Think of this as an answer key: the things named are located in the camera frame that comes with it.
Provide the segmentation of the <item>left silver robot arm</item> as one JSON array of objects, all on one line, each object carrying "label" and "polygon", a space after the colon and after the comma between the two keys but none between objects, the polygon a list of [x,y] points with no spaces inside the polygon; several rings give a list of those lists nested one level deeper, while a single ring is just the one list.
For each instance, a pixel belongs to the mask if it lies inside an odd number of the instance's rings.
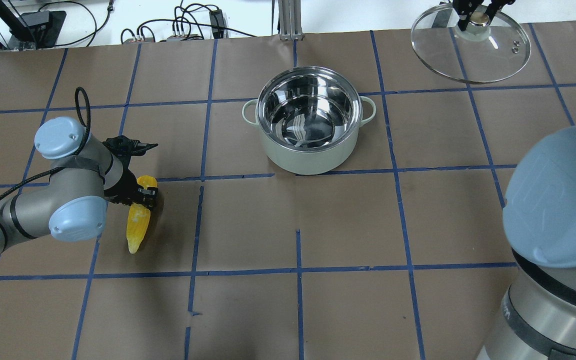
[{"label": "left silver robot arm", "polygon": [[0,199],[0,253],[51,235],[62,242],[95,239],[106,227],[110,203],[153,209],[158,189],[138,184],[130,159],[154,145],[126,136],[100,141],[73,117],[46,121],[34,137],[50,161],[49,183]]}]

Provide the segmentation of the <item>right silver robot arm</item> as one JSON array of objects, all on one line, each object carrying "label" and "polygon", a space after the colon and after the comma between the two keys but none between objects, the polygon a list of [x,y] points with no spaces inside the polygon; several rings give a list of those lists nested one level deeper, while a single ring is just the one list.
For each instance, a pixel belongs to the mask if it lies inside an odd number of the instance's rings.
[{"label": "right silver robot arm", "polygon": [[576,125],[538,141],[505,193],[518,265],[479,360],[576,360]]}]

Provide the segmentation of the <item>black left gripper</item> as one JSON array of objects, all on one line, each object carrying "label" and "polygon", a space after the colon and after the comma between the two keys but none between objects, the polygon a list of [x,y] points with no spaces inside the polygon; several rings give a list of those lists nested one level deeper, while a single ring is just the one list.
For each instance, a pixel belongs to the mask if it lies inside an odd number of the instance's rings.
[{"label": "black left gripper", "polygon": [[103,198],[110,203],[126,206],[135,202],[148,210],[154,210],[158,203],[158,187],[138,186],[137,178],[129,166],[132,156],[143,156],[158,146],[158,143],[134,142],[124,135],[108,137],[100,142]]}]

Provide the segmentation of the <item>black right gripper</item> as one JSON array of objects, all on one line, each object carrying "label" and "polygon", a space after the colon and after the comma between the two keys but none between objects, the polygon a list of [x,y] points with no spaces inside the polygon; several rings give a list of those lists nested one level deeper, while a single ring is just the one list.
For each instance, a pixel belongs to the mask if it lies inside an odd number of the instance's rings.
[{"label": "black right gripper", "polygon": [[[451,5],[455,12],[458,14],[459,20],[457,27],[460,31],[465,32],[472,14],[478,7],[482,6],[486,0],[451,0]],[[491,24],[496,14],[503,9],[506,5],[513,5],[515,0],[490,0],[486,5],[487,23]]]}]

